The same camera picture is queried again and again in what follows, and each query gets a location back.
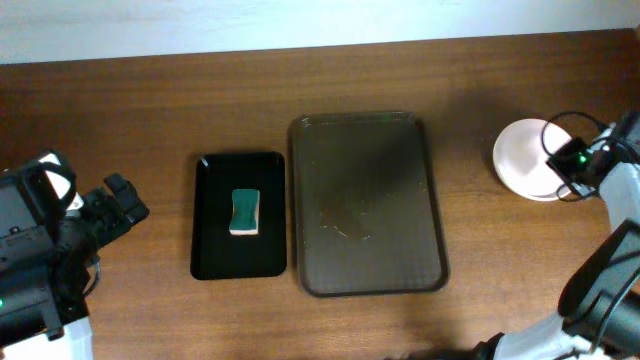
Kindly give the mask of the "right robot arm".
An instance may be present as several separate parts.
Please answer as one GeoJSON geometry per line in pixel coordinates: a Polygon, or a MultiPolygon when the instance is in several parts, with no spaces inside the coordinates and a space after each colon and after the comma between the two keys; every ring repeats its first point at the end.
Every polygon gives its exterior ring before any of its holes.
{"type": "Polygon", "coordinates": [[[603,200],[611,233],[564,287],[548,318],[510,334],[499,333],[470,351],[471,359],[627,359],[639,354],[639,114],[598,122],[590,142],[560,146],[538,141],[541,160],[559,179],[563,202],[603,200]]]}

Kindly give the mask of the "green and white sponge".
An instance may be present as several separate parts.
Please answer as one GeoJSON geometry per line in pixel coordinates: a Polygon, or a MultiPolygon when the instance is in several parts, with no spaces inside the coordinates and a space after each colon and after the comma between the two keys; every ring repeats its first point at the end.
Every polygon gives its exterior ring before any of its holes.
{"type": "Polygon", "coordinates": [[[259,233],[260,191],[234,189],[231,193],[232,215],[229,232],[232,236],[253,236],[259,233]]]}

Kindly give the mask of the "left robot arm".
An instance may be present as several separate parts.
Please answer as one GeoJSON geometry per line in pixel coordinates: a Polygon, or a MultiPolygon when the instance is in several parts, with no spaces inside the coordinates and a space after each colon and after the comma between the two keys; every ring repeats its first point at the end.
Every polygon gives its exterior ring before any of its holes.
{"type": "Polygon", "coordinates": [[[1,174],[1,356],[90,359],[87,297],[99,251],[150,214],[118,173],[81,195],[68,160],[49,150],[1,174]]]}

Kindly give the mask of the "white plate front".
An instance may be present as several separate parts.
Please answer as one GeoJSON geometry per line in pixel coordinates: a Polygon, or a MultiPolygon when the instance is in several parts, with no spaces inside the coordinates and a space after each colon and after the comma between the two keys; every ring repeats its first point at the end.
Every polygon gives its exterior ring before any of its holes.
{"type": "Polygon", "coordinates": [[[546,164],[550,151],[571,140],[562,128],[541,119],[522,119],[511,123],[498,135],[492,160],[504,185],[529,200],[551,202],[567,197],[571,191],[546,164]]]}

